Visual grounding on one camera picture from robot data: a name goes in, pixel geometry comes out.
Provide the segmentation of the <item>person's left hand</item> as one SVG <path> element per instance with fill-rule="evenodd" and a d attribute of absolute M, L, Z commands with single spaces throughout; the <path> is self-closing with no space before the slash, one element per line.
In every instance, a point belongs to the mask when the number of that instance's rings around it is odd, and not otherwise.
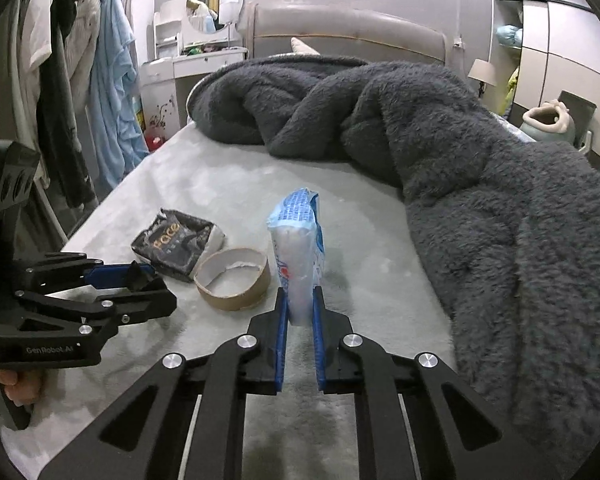
<path fill-rule="evenodd" d="M 44 384 L 42 370 L 0 370 L 0 385 L 16 405 L 31 405 L 40 398 Z"/>

